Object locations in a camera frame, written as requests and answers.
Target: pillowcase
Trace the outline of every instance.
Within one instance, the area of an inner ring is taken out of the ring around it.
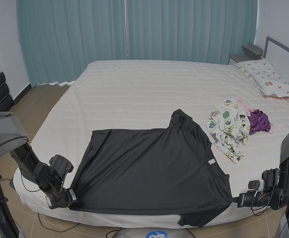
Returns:
[[[256,82],[259,89],[268,96],[289,97],[289,83],[285,81],[267,60],[241,61],[235,64]]]

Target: purple clothing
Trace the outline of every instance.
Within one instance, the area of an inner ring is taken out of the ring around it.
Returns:
[[[265,130],[266,132],[269,132],[271,129],[270,122],[268,120],[268,116],[260,111],[259,109],[256,109],[254,112],[250,113],[251,116],[248,117],[250,121],[250,135],[255,133],[256,131]]]

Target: white bed sheet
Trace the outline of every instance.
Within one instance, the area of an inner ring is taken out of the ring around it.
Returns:
[[[77,167],[90,141],[92,130],[166,128],[171,114],[181,108],[201,125],[211,109],[224,98],[242,98],[254,109],[267,113],[276,126],[275,134],[257,132],[242,147],[245,157],[231,162],[212,146],[222,170],[230,174],[233,196],[248,190],[250,180],[260,180],[262,171],[279,166],[280,144],[289,132],[289,98],[263,96],[254,81],[232,65],[185,61],[118,60],[96,61],[53,107],[31,145],[39,159],[48,163],[55,154],[68,158],[73,166],[65,187],[71,185]],[[24,179],[30,190],[37,186]],[[66,209],[50,210],[43,192],[27,192],[16,170],[14,185],[21,201],[33,211],[51,217],[94,226],[125,228],[185,228],[177,224],[178,215],[127,216]],[[250,216],[249,208],[230,207],[208,225],[226,223]]]

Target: black t-shirt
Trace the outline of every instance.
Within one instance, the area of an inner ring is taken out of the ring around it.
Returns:
[[[95,130],[75,174],[70,209],[124,214],[179,214],[178,224],[203,227],[230,205],[229,175],[211,142],[182,110],[166,129]]]

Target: curtain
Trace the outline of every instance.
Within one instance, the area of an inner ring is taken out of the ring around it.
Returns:
[[[257,0],[126,0],[128,58],[228,64],[256,21]]]
[[[73,81],[97,60],[127,59],[124,0],[17,0],[31,86]]]

